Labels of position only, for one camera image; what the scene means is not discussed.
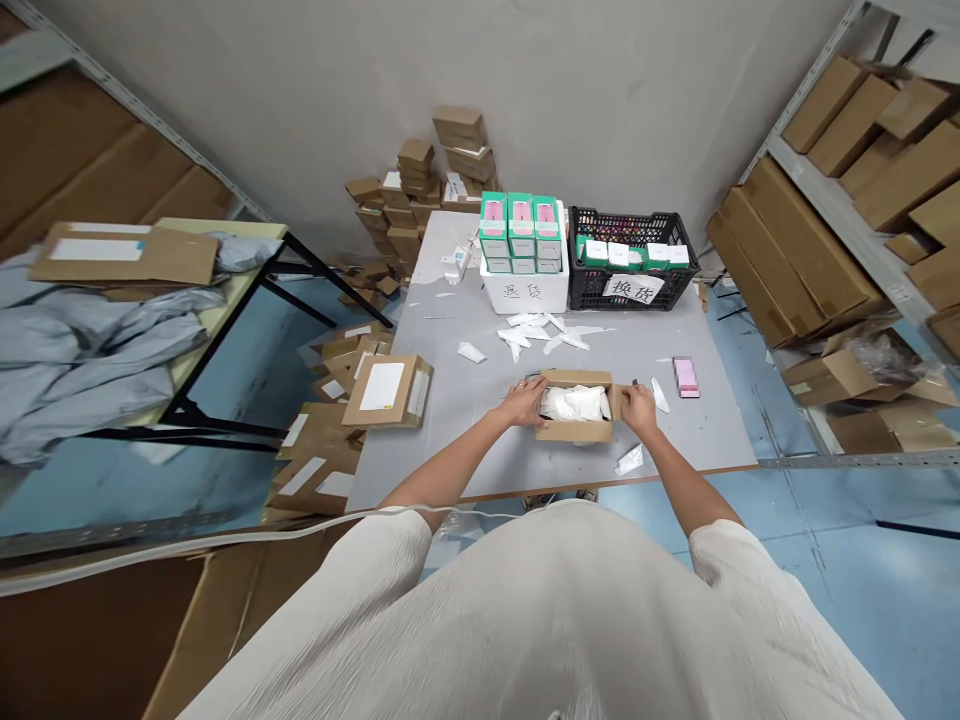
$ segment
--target white wall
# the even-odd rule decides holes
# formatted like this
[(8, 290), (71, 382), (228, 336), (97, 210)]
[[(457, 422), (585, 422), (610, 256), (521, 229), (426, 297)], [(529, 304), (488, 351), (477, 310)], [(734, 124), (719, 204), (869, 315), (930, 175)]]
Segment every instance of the white wall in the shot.
[(507, 189), (678, 211), (695, 243), (846, 0), (42, 0), (68, 35), (325, 254), (343, 182), (432, 108), (484, 112)]

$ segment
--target white foam box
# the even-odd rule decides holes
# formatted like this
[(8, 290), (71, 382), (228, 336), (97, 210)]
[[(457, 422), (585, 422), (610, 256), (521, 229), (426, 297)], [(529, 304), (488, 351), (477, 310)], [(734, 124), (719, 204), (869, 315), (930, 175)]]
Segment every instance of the white foam box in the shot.
[[(563, 217), (563, 203), (558, 200), (557, 205), (558, 215)], [(495, 313), (516, 315), (523, 312), (564, 313), (567, 311), (570, 263), (567, 255), (566, 229), (562, 234), (560, 252), (562, 268), (559, 273), (549, 275), (492, 273), (487, 268), (486, 258), (480, 258), (480, 277)]]

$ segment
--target gray table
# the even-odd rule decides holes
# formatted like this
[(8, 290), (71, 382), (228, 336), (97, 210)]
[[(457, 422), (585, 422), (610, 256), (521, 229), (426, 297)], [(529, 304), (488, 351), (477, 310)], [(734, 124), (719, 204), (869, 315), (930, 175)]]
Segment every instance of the gray table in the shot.
[[(757, 466), (740, 409), (717, 353), (696, 290), (691, 285), (669, 313), (568, 312), (567, 325), (615, 328), (584, 336), (590, 350), (560, 345), (543, 354), (544, 342), (531, 340), (515, 365), (497, 330), (507, 327), (494, 314), (476, 269), (467, 270), (457, 286), (442, 279), (437, 258), (450, 252), (458, 239), (469, 237), (479, 216), (433, 213), (424, 238), (393, 344), (397, 355), (421, 355), (434, 367), (423, 426), (417, 430), (373, 430), (357, 468), (347, 511), (380, 503), (413, 470), (463, 433), (487, 410), (499, 404), (507, 388), (528, 373), (543, 368), (604, 370), (614, 382), (634, 378), (650, 384), (656, 377), (670, 404), (658, 412), (660, 427), (690, 463), (704, 473), (745, 470)], [(453, 293), (437, 297), (441, 293)], [(550, 327), (551, 335), (556, 331)], [(487, 356), (479, 365), (457, 354), (461, 341), (473, 343)], [(675, 355), (693, 358), (700, 382), (700, 399), (677, 395), (671, 362)], [(616, 423), (613, 442), (578, 447), (539, 442), (532, 428), (513, 428), (480, 464), (464, 493), (465, 500), (559, 492), (656, 480), (649, 456), (644, 465), (624, 477), (617, 461), (637, 444), (623, 423)]]

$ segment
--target blue floor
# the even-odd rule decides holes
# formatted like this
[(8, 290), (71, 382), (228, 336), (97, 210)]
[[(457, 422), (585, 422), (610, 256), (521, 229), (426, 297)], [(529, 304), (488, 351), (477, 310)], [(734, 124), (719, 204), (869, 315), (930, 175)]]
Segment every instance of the blue floor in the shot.
[[(365, 318), (323, 281), (292, 292), (335, 320)], [(712, 300), (711, 328), (758, 457), (812, 450), (796, 406), (749, 315), (717, 323), (737, 299)], [(208, 366), (193, 397), (210, 414), (286, 425), (312, 399), (313, 375), (296, 348), (323, 327), (261, 290)], [(154, 467), (122, 443), (64, 443), (0, 507), (0, 535), (129, 520), (226, 513), (210, 532), (259, 522), (276, 467), (265, 453), (191, 448)], [(781, 567), (908, 718), (947, 718), (960, 707), (960, 544), (876, 527), (876, 519), (960, 529), (960, 479), (939, 470), (757, 470), (714, 475)], [(689, 563), (686, 540), (659, 483), (604, 488), (599, 501), (631, 518)], [(518, 500), (481, 503), (521, 512)], [(480, 520), (489, 531), (506, 521)], [(461, 548), (474, 542), (446, 536)]]

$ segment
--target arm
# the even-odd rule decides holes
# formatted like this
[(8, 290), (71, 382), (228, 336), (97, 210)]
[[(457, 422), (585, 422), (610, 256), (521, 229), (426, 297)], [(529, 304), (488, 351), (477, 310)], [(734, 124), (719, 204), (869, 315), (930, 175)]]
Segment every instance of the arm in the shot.
[(716, 488), (693, 469), (657, 427), (653, 394), (643, 385), (633, 385), (623, 388), (623, 400), (621, 417), (653, 458), (684, 535), (689, 538), (694, 530), (715, 520), (732, 520), (743, 525)]
[[(507, 428), (546, 424), (537, 414), (540, 396), (546, 386), (547, 379), (538, 375), (528, 383), (520, 382), (510, 388), (499, 407), (489, 411), (476, 425), (414, 470), (387, 495), (380, 507), (456, 505), (480, 461)], [(431, 532), (436, 532), (447, 516), (445, 512), (418, 512), (427, 521)]]

